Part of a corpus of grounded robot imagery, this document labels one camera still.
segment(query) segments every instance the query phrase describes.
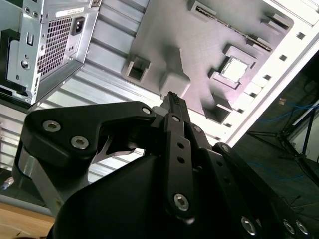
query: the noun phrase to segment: slot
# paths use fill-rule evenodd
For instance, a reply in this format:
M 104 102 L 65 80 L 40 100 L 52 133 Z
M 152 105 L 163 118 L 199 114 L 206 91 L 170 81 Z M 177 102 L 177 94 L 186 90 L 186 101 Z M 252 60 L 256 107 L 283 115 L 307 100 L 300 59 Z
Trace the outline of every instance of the slot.
M 6 89 L 1 88 L 1 87 L 0 87 L 0 93 L 12 96 L 12 91 L 6 90 Z
M 29 46 L 33 46 L 33 43 L 34 43 L 34 35 L 31 34 L 30 32 L 28 32 L 28 33 L 26 34 L 26 43 L 27 43 L 27 45 L 29 45 Z
M 39 78 L 37 77 L 37 78 L 36 78 L 36 81 L 35 81 L 35 87 L 38 86 L 38 83 L 39 83 Z

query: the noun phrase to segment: black robotic arm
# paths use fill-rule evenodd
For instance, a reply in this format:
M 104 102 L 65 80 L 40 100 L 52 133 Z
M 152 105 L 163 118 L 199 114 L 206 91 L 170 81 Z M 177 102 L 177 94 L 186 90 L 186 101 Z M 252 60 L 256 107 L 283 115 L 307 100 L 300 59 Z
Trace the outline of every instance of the black robotic arm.
M 91 163 L 145 149 L 95 183 Z M 314 238 L 226 144 L 211 146 L 186 103 L 140 102 L 41 110 L 24 123 L 16 171 L 56 216 L 53 239 Z

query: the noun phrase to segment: black cable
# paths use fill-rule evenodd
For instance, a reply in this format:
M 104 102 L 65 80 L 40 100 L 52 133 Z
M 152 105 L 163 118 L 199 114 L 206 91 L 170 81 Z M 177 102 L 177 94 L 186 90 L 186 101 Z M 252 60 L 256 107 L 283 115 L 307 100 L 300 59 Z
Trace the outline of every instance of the black cable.
M 289 118 L 288 118 L 288 120 L 287 120 L 285 126 L 283 127 L 283 129 L 282 129 L 280 132 L 283 132 L 283 131 L 287 128 L 287 126 L 288 126 L 290 120 L 292 119 L 292 117 L 293 117 L 293 115 L 294 115 L 294 112 L 295 112 L 295 107 L 293 107 L 293 109 L 291 110 L 290 116 L 289 116 Z
M 297 201 L 299 198 L 301 198 L 301 195 L 298 195 L 295 199 L 293 199 L 293 201 L 289 204 L 289 207 L 291 207 L 291 205 Z

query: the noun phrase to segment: power supply unit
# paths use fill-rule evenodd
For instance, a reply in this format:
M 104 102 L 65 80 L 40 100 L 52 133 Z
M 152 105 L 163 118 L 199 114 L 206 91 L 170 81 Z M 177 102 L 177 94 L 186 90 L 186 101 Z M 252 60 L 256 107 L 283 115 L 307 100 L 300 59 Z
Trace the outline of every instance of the power supply unit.
M 0 0 L 0 99 L 30 111 L 83 67 L 101 0 Z

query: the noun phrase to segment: blue cable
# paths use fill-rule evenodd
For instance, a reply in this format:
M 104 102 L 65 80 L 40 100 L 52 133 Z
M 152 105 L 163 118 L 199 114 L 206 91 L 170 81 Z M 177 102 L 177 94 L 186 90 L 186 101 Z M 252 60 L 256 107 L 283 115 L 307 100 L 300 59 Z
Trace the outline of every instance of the blue cable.
M 286 114 L 284 114 L 282 116 L 279 116 L 277 118 L 274 118 L 274 119 L 267 119 L 267 120 L 261 119 L 261 120 L 259 120 L 259 122 L 272 122 L 272 121 L 280 120 L 280 119 L 282 119 L 282 118 L 284 118 L 286 116 L 289 116 L 290 114 L 291 114 L 291 112 L 286 113 Z
M 286 102 L 286 103 L 289 104 L 290 106 L 298 108 L 298 109 L 294 110 L 293 113 L 296 112 L 296 111 L 303 110 L 303 109 L 312 109 L 312 108 L 318 108 L 319 107 L 319 105 L 310 107 L 312 104 L 311 105 L 307 105 L 307 106 L 296 106 L 296 105 L 291 105 L 291 103 L 288 103 L 288 102 Z M 274 119 L 267 119 L 267 120 L 261 119 L 261 120 L 259 120 L 259 122 L 272 122 L 272 121 L 280 120 L 280 119 L 282 119 L 282 118 L 284 118 L 286 116 L 289 116 L 291 113 L 292 112 L 286 113 L 286 114 L 284 114 L 282 116 L 279 116 L 277 118 L 274 118 Z
M 289 101 L 286 102 L 286 104 L 289 105 L 289 106 L 293 106 L 293 107 L 295 107 L 295 108 L 299 108 L 299 109 L 312 109 L 312 108 L 317 108 L 317 107 L 319 107 L 319 105 L 312 106 L 313 104 L 307 105 L 307 106 L 297 106 L 297 105 L 295 105 L 294 103 L 289 102 Z
M 302 175 L 299 175 L 299 176 L 296 176 L 296 177 L 292 177 L 292 178 L 282 178 L 280 176 L 278 176 L 272 169 L 260 164 L 260 163 L 253 163 L 253 162 L 248 162 L 247 163 L 249 166 L 253 166 L 253 167 L 260 167 L 260 168 L 263 168 L 265 169 L 270 176 L 272 176 L 273 178 L 277 179 L 277 180 L 280 180 L 280 181 L 291 181 L 291 180 L 296 180 L 296 179 L 301 179 L 301 178 L 304 178 L 306 177 L 305 174 L 302 174 Z

